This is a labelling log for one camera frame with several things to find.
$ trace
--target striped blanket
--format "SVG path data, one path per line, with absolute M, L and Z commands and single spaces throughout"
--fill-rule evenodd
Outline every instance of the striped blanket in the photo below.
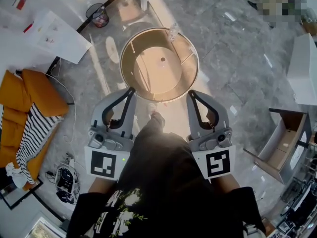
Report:
M 15 156 L 22 173 L 26 176 L 30 184 L 33 184 L 34 180 L 27 169 L 27 163 L 40 153 L 55 127 L 62 120 L 63 117 L 61 116 L 43 116 L 36 105 L 34 103 L 32 104 L 27 114 L 20 146 Z

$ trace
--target orange sofa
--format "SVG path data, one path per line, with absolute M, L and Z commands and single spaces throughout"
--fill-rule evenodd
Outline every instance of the orange sofa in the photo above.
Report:
M 63 116 L 68 113 L 67 103 L 43 73 L 24 69 L 21 77 L 23 80 L 7 70 L 0 87 L 0 104 L 3 105 L 0 168 L 5 167 L 10 162 L 13 162 L 15 168 L 19 168 L 15 155 L 20 145 L 27 113 L 33 103 L 46 117 Z M 36 180 L 39 174 L 55 131 L 40 153 L 27 163 L 28 171 L 33 180 Z M 31 187 L 32 184 L 26 183 L 23 189 L 28 190 Z

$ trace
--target gray tile floor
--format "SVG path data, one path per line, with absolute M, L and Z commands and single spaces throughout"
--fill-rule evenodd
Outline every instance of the gray tile floor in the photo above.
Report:
M 213 95 L 227 108 L 233 129 L 232 143 L 237 146 L 234 176 L 241 186 L 252 186 L 257 198 L 266 192 L 264 199 L 258 202 L 260 212 L 265 213 L 279 199 L 283 185 L 254 168 L 253 160 L 242 148 L 259 151 L 269 138 L 278 122 L 269 113 L 269 107 L 309 110 L 316 117 L 315 109 L 295 103 L 294 93 L 286 79 L 293 39 L 304 31 L 297 23 L 270 29 L 257 11 L 247 4 L 247 0 L 161 1 L 199 54 L 200 73 L 194 89 Z M 62 61 L 58 77 L 75 98 L 75 130 L 72 130 L 74 106 L 71 106 L 44 160 L 40 175 L 45 183 L 37 193 L 67 218 L 72 211 L 58 201 L 54 184 L 45 179 L 45 172 L 53 171 L 66 152 L 75 153 L 80 192 L 87 192 L 93 178 L 87 176 L 84 170 L 84 146 L 88 142 L 87 130 L 94 105 L 109 92 L 125 87 L 120 75 L 119 57 L 129 38 L 143 29 L 160 27 L 163 22 L 154 6 L 146 12 L 141 11 L 139 0 L 116 0 L 107 11 L 109 25 L 98 29 L 90 24 L 84 29 L 82 35 L 93 46 L 79 64 Z M 236 20 L 230 20 L 225 12 Z M 62 87 L 53 83 L 67 101 L 72 101 Z M 148 120 L 147 103 L 138 100 L 135 133 Z M 183 137 L 189 134 L 188 126 L 184 128 L 175 122 L 175 119 L 188 119 L 184 98 L 159 105 L 158 111 L 166 119 L 166 132 L 173 131 Z M 73 133 L 73 140 L 68 143 Z

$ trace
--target black wire mesh trash bin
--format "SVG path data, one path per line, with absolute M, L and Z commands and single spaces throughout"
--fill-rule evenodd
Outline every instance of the black wire mesh trash bin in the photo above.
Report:
M 106 8 L 102 3 L 96 3 L 86 11 L 86 17 L 90 18 L 95 26 L 102 28 L 109 23 Z

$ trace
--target black and white square marker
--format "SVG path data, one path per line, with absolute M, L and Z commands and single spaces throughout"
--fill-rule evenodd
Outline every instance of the black and white square marker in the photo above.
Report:
M 116 156 L 92 151 L 90 173 L 114 178 Z
M 206 154 L 206 162 L 208 177 L 226 174 L 231 171 L 229 150 Z

